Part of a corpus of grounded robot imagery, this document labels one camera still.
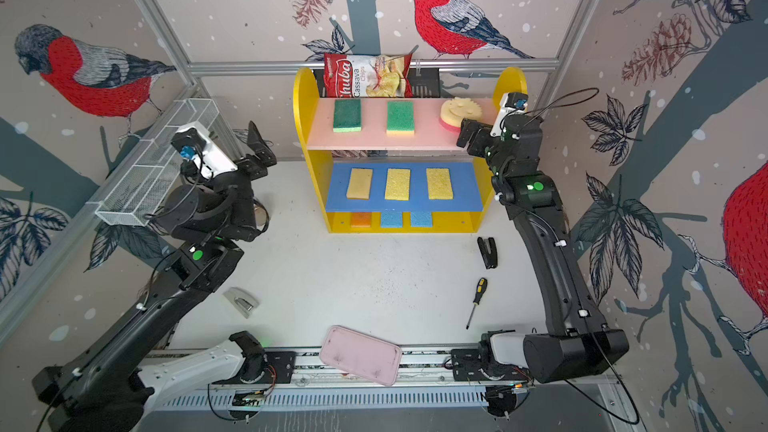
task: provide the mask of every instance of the chip bag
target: chip bag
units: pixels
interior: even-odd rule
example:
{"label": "chip bag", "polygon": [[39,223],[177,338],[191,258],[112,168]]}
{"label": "chip bag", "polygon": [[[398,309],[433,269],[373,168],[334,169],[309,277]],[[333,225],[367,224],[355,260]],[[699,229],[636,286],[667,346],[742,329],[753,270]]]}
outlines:
{"label": "chip bag", "polygon": [[408,82],[411,54],[356,56],[325,54],[328,97],[413,97]]}

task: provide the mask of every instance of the yellow wooden shelf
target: yellow wooden shelf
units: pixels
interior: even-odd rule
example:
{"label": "yellow wooden shelf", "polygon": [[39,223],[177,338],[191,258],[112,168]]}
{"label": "yellow wooden shelf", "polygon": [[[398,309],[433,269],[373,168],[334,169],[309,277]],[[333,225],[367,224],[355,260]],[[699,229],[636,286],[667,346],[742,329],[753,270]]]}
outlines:
{"label": "yellow wooden shelf", "polygon": [[[498,104],[506,92],[528,93],[525,75],[516,67],[507,68],[496,82],[493,93],[493,103]],[[307,142],[315,121],[317,105],[320,94],[317,91],[317,81],[312,71],[303,68],[296,74],[293,83],[293,118],[296,121],[296,133],[299,135],[301,149],[304,152],[306,166],[310,170],[312,184],[320,201],[320,210],[326,221],[328,232],[331,233],[474,233],[480,229],[485,213],[493,200],[493,187],[491,187],[491,171],[482,158],[474,158],[475,177],[478,183],[480,197],[483,201],[481,212],[433,212],[432,226],[430,228],[411,227],[411,215],[403,213],[402,228],[381,228],[381,213],[374,212],[371,215],[370,227],[352,227],[350,224],[350,212],[326,212],[328,190],[333,172],[333,158],[331,150],[309,150]]]}

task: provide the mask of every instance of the green sponge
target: green sponge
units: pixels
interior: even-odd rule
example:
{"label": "green sponge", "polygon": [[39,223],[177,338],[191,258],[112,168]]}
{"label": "green sponge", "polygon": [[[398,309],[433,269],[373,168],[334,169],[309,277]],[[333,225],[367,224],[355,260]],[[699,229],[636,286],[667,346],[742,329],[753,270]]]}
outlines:
{"label": "green sponge", "polygon": [[333,131],[359,132],[362,130],[360,99],[342,99],[333,103]]}
{"label": "green sponge", "polygon": [[413,102],[393,100],[387,103],[386,132],[398,136],[412,136],[415,133]]}

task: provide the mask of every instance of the white wire basket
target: white wire basket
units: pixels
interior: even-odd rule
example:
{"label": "white wire basket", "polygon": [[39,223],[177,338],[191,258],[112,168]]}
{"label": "white wire basket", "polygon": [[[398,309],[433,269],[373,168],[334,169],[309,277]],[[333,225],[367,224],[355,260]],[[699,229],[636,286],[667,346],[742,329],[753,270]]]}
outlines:
{"label": "white wire basket", "polygon": [[171,146],[179,126],[198,121],[229,158],[242,156],[237,138],[211,99],[186,99],[177,102],[173,114],[152,138],[139,140],[143,149],[120,182],[110,191],[96,215],[110,226],[146,226],[144,216],[155,213],[179,176],[181,155]]}

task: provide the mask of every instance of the pink shelf board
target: pink shelf board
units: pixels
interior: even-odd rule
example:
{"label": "pink shelf board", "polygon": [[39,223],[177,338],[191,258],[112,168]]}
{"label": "pink shelf board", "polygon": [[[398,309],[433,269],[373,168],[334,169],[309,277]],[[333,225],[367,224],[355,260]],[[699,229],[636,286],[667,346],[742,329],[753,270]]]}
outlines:
{"label": "pink shelf board", "polygon": [[[360,132],[333,131],[333,103],[320,99],[315,119],[306,143],[309,150],[459,150],[458,134],[440,125],[440,106],[448,99],[361,99],[362,130]],[[388,136],[386,108],[390,100],[413,101],[413,136]],[[483,110],[482,122],[493,124],[498,108],[491,99],[472,99]]]}

